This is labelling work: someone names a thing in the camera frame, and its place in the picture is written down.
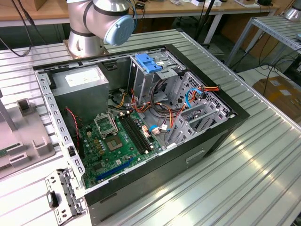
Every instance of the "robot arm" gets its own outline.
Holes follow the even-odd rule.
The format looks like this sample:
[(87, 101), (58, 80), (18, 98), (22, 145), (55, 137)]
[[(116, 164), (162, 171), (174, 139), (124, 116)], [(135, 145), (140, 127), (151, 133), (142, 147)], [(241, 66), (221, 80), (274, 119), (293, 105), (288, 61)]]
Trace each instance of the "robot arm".
[(80, 57), (101, 54), (103, 41), (123, 44), (134, 30), (126, 0), (67, 0), (71, 32), (69, 50)]
[(291, 21), (299, 21), (301, 18), (301, 0), (295, 3), (284, 13), (284, 17)]

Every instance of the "blue drive bay latch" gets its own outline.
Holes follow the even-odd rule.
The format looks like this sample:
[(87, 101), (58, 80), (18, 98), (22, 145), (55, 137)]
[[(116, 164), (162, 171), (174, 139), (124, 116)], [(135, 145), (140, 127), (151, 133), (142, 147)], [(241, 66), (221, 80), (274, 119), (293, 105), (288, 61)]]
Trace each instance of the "blue drive bay latch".
[(147, 73), (158, 72), (162, 70), (162, 67), (157, 65), (154, 58), (149, 57), (146, 53), (135, 55), (139, 64), (144, 67)]

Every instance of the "motherboard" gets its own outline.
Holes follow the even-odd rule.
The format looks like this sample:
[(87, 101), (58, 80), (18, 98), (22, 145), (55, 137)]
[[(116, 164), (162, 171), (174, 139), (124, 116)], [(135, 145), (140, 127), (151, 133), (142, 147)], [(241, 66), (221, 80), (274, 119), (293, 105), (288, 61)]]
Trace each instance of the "motherboard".
[(79, 129), (83, 145), (85, 187), (111, 178), (162, 151), (137, 112), (97, 116), (95, 122)]

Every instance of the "blue cap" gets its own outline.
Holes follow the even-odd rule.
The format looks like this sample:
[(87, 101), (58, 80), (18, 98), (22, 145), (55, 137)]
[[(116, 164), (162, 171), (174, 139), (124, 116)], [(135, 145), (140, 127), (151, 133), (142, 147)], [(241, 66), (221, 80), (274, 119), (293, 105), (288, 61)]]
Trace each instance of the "blue cap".
[(132, 16), (125, 15), (116, 20), (105, 34), (104, 41), (119, 46), (125, 43), (134, 30), (134, 20)]

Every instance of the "slotted aluminum surface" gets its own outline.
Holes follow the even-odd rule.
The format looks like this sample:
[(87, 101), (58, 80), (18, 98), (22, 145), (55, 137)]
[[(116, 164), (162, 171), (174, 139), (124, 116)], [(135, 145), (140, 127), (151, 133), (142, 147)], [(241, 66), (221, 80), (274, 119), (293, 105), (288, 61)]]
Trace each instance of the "slotted aluminum surface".
[(301, 41), (296, 38), (301, 33), (301, 22), (282, 16), (263, 16), (254, 18), (252, 23), (293, 50), (301, 48)]
[[(141, 198), (102, 226), (290, 225), (301, 211), (301, 128), (269, 105), (191, 38), (176, 30), (132, 35), (111, 53), (174, 44), (251, 117), (199, 164)], [(32, 65), (70, 59), (63, 44), (41, 46), (25, 58), (0, 52), (0, 88), (6, 107), (29, 98), (37, 106), (56, 154), (0, 180), (0, 225), (55, 225), (44, 177), (66, 167)], [(90, 225), (84, 215), (69, 226)]]

